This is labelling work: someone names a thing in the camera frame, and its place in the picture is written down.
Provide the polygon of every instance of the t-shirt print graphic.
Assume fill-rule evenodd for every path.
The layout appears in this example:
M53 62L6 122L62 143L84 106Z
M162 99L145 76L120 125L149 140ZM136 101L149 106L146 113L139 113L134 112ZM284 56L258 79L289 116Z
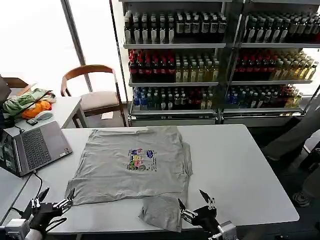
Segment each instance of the t-shirt print graphic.
M157 172L157 153L153 150L144 151L142 148L131 149L128 152L129 171L154 171Z

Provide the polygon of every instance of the laptop keyboard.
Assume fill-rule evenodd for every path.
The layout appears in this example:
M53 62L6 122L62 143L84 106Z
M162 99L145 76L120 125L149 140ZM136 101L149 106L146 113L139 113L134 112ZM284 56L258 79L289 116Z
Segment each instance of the laptop keyboard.
M29 170L51 160L47 145L39 128L24 133L22 135L22 143Z

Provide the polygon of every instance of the phone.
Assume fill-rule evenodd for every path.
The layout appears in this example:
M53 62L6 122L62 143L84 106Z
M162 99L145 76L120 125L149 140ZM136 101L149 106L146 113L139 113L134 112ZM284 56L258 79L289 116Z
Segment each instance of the phone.
M34 126L38 123L38 121L31 118L31 119L27 120L26 123L30 124L31 126Z

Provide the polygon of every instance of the chair cushion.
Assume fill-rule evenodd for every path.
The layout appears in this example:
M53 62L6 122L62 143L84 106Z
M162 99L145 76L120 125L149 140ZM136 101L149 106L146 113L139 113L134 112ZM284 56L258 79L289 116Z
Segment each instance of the chair cushion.
M83 111L118 105L117 94L113 91L95 91L81 96Z

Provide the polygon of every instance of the chair backrest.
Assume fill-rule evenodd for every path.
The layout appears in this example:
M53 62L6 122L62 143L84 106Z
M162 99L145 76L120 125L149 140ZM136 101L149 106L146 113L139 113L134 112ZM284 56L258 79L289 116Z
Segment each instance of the chair backrest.
M120 100L120 93L119 93L116 73L112 68L105 66L105 65L84 65L84 66L79 66L79 67L67 72L62 78L61 95L63 97L65 97L66 95L71 97L70 91L67 88L67 81L70 79L73 79L75 77L78 77L80 75L89 74L89 73L111 73L111 74L113 74L114 81L115 81L116 93L117 93L117 96L119 97L119 100Z
M20 96L31 90L34 84L27 84L18 77L2 77L2 79L7 83L8 87L11 89L21 89L18 93L13 93L16 96Z

